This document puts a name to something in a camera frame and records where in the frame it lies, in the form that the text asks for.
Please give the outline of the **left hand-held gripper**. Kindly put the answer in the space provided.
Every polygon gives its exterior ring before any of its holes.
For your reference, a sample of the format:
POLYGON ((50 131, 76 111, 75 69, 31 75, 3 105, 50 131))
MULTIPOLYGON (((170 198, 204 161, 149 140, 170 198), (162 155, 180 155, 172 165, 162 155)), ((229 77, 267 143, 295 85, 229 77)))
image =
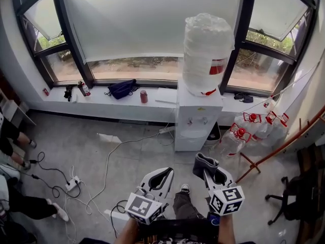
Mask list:
POLYGON ((165 201, 174 177, 171 167, 156 169, 144 176, 134 193, 130 193, 125 211, 138 223, 150 225, 169 206, 165 201))

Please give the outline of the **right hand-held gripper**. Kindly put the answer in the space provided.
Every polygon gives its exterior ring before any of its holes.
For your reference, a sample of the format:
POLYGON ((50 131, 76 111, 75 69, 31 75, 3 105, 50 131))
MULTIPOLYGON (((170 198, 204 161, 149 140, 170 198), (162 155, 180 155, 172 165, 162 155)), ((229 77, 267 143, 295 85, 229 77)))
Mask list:
POLYGON ((241 186, 234 186, 232 175, 225 169, 218 166, 217 183, 225 188, 216 188, 216 184, 207 169, 203 171, 205 186, 209 193, 210 211, 226 216, 238 212, 244 203, 245 196, 241 186))

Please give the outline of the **white water dispenser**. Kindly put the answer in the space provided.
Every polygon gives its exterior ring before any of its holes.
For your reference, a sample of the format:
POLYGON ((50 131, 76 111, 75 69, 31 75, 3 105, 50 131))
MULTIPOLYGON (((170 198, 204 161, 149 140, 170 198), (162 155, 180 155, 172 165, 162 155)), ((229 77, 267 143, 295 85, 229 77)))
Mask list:
POLYGON ((201 150, 222 109, 223 101, 219 90, 209 96, 194 96, 184 81, 179 79, 175 110, 175 151, 201 150))

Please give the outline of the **person's left forearm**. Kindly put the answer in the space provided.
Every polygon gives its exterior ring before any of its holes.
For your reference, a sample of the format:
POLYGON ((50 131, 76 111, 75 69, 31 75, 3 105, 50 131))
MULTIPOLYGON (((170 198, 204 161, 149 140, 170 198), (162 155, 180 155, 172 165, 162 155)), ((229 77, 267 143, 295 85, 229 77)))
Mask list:
POLYGON ((135 244, 138 234, 139 234, 138 222, 130 218, 119 235, 119 243, 135 244))

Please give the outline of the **plastic-wrapped water bottle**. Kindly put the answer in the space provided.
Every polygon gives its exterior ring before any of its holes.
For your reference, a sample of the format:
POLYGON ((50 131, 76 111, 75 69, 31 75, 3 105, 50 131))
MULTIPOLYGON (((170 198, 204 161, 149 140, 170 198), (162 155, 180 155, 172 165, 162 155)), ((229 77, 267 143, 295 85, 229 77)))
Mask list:
POLYGON ((223 18, 208 13, 186 18, 182 79, 188 91, 198 97, 213 94, 234 48, 233 29, 223 18))

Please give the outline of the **black device with screen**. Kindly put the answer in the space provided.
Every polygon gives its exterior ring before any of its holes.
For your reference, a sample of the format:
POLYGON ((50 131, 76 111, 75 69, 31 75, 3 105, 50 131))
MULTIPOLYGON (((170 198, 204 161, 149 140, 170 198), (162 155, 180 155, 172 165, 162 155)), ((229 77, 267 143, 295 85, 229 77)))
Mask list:
POLYGON ((213 212, 209 212, 207 214, 207 220, 214 226, 218 226, 220 224, 220 216, 213 212))

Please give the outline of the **person's black shirt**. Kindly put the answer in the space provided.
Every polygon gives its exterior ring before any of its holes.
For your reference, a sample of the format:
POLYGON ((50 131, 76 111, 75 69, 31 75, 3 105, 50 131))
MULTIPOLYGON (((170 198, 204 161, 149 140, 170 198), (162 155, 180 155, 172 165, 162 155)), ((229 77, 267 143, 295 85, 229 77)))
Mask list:
POLYGON ((218 233, 206 219, 159 220, 139 225, 135 244, 217 244, 218 233))

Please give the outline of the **black office chair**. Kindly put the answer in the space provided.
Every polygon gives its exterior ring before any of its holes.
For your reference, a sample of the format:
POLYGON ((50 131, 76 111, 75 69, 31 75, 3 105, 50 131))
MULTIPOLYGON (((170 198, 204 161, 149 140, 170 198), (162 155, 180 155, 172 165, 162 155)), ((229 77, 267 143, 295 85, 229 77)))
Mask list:
POLYGON ((284 191, 281 196, 267 194, 265 200, 281 201, 281 207, 268 225, 274 224, 283 215, 286 220, 311 223, 325 212, 325 184, 319 183, 314 175, 300 175, 289 180, 283 177, 284 191))

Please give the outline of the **square white power strip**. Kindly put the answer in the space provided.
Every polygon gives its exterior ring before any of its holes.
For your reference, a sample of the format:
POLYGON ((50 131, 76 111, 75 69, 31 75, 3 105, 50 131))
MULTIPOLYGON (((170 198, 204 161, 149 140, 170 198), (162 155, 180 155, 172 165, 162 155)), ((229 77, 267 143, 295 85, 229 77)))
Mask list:
POLYGON ((66 183, 66 189, 67 191, 73 190, 75 187, 79 185, 81 182, 80 178, 78 176, 74 176, 70 181, 66 183))

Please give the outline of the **white flat board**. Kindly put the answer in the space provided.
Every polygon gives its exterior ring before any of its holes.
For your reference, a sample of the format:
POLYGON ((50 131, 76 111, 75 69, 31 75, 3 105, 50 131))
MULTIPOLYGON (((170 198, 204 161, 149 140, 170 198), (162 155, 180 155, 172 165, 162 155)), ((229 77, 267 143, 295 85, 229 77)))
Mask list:
POLYGON ((176 104, 177 102, 177 90, 171 88, 158 88, 155 96, 155 101, 176 104))

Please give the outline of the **white window sill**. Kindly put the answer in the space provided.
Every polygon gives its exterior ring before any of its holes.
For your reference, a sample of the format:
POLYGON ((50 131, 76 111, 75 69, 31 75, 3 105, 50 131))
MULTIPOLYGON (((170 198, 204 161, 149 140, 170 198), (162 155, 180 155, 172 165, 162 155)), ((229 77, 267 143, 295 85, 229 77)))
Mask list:
MULTIPOLYGON (((102 118, 142 120, 153 122, 173 122, 175 117, 176 104, 155 101, 158 88, 146 87, 144 90, 148 95, 148 102, 141 103, 140 91, 137 90, 131 96, 120 100, 113 96, 107 96, 107 88, 95 87, 91 89, 91 95, 82 96, 81 92, 73 89, 73 98, 69 102, 63 97, 64 88, 54 88, 49 96, 42 96, 37 103, 31 104, 32 109, 67 113, 74 115, 95 116, 102 118)), ((234 99, 233 94, 221 95, 223 109, 221 117, 232 118, 239 112, 253 112, 266 114, 268 109, 264 107, 265 98, 255 97, 253 103, 243 103, 234 99)))

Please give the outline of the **dark blue bag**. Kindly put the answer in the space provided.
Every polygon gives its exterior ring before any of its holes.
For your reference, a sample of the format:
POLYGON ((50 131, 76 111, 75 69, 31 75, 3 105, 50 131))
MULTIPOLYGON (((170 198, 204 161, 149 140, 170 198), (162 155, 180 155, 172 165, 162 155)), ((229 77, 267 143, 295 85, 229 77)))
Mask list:
POLYGON ((110 84, 108 86, 108 92, 104 94, 110 97, 113 96, 115 99, 119 100, 126 96, 131 96, 133 92, 139 88, 140 86, 137 84, 136 79, 132 79, 116 84, 110 84))

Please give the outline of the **white roller blind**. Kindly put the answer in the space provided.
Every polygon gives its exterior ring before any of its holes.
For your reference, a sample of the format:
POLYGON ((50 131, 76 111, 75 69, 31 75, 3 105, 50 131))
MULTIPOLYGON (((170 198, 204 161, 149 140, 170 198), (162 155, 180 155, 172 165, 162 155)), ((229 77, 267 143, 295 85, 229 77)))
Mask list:
POLYGON ((230 26, 239 0, 65 0, 85 63, 182 56, 185 20, 200 13, 230 26))

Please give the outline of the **white shelf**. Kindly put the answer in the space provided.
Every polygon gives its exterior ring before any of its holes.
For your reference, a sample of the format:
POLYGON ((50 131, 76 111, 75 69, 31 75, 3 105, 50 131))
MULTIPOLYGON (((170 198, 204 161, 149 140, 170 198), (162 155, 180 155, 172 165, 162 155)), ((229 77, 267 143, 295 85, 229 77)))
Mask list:
POLYGON ((0 108, 3 116, 15 127, 19 128, 22 122, 36 126, 35 122, 27 115, 29 107, 24 102, 18 105, 14 100, 10 100, 1 89, 0 108))

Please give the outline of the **black window frame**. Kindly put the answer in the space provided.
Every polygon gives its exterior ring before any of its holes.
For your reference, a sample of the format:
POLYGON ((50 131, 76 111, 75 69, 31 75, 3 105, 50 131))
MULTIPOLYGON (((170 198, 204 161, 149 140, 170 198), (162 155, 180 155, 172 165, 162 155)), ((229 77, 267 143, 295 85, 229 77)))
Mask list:
MULTIPOLYGON (((143 56, 85 63, 65 0, 12 0, 14 16, 37 70, 49 87, 84 80, 89 87, 131 79, 174 87, 182 56, 143 56)), ((315 26, 319 0, 239 0, 235 48, 219 89, 267 97, 297 69, 315 26)))

